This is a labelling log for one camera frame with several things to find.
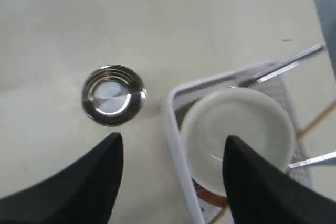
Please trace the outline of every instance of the white table surface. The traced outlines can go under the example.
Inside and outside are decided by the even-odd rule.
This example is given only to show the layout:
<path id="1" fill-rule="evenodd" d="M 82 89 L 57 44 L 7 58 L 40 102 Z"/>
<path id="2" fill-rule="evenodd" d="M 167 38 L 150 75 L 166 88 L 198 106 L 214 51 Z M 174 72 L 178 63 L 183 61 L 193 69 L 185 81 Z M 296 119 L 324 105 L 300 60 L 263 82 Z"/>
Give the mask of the white table surface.
<path id="1" fill-rule="evenodd" d="M 313 0 L 0 0 L 0 6 L 0 197 L 120 131 L 125 164 L 114 224 L 191 222 L 160 112 L 173 87 L 323 42 Z M 133 121 L 108 128 L 83 113 L 80 93 L 91 71 L 114 63 L 143 78 L 148 100 Z M 302 127 L 336 97 L 327 52 L 286 79 Z M 310 155 L 336 149 L 335 122 L 333 115 L 308 137 Z M 336 199 L 335 168 L 314 174 L 316 190 Z"/>

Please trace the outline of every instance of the white countertop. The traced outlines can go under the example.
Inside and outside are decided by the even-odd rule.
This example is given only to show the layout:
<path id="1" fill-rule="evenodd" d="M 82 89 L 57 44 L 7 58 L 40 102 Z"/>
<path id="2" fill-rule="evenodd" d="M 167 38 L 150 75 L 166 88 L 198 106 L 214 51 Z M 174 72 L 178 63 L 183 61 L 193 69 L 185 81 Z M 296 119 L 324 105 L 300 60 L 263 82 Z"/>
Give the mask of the white countertop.
<path id="1" fill-rule="evenodd" d="M 191 222 L 160 111 L 173 87 L 323 42 L 313 0 L 0 0 L 0 6 L 0 196 L 45 179 L 120 131 L 125 164 L 114 224 Z M 91 71 L 115 63 L 143 78 L 148 100 L 133 121 L 107 128 L 83 113 L 80 94 Z M 327 52 L 286 79 L 302 127 L 336 97 Z M 335 122 L 333 115 L 308 137 L 310 155 L 336 149 Z M 316 190 L 336 199 L 327 179 L 335 168 L 316 169 Z"/>

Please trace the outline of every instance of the white ceramic cup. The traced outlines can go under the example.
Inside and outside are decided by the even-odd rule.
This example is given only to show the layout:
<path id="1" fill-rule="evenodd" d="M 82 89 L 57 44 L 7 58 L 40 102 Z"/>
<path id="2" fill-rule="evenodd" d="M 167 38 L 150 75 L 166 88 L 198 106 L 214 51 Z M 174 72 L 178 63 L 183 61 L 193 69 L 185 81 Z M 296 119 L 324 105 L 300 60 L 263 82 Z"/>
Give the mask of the white ceramic cup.
<path id="1" fill-rule="evenodd" d="M 237 135 L 278 169 L 285 171 L 295 150 L 287 112 L 272 98 L 247 88 L 216 91 L 196 102 L 181 128 L 193 179 L 226 196 L 222 163 L 229 135 Z"/>

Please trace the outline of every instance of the metal utensil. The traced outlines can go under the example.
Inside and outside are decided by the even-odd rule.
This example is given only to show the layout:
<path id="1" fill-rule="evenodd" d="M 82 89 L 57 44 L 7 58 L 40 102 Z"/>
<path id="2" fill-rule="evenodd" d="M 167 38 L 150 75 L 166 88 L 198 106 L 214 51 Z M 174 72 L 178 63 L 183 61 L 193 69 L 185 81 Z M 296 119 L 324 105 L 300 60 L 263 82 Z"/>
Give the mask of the metal utensil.
<path id="1" fill-rule="evenodd" d="M 304 161 L 288 165 L 289 169 L 308 166 L 308 165 L 336 165 L 336 152 L 327 153 L 318 157 L 313 157 Z"/>
<path id="2" fill-rule="evenodd" d="M 82 106 L 87 115 L 104 126 L 131 120 L 142 108 L 146 89 L 141 78 L 122 65 L 103 66 L 86 80 Z"/>
<path id="3" fill-rule="evenodd" d="M 270 78 L 273 78 L 281 73 L 284 73 L 294 67 L 296 67 L 299 64 L 300 60 L 306 59 L 310 56 L 316 55 L 317 53 L 319 53 L 322 49 L 324 48 L 324 46 L 322 44 L 316 44 L 310 48 L 305 49 L 304 51 L 290 56 L 274 65 L 272 65 L 271 67 L 254 74 L 253 76 L 249 77 L 249 78 L 243 78 L 238 80 L 234 85 L 232 85 L 231 87 L 235 88 L 235 87 L 248 87 L 251 84 L 257 82 L 257 83 L 261 83 L 264 82 Z"/>

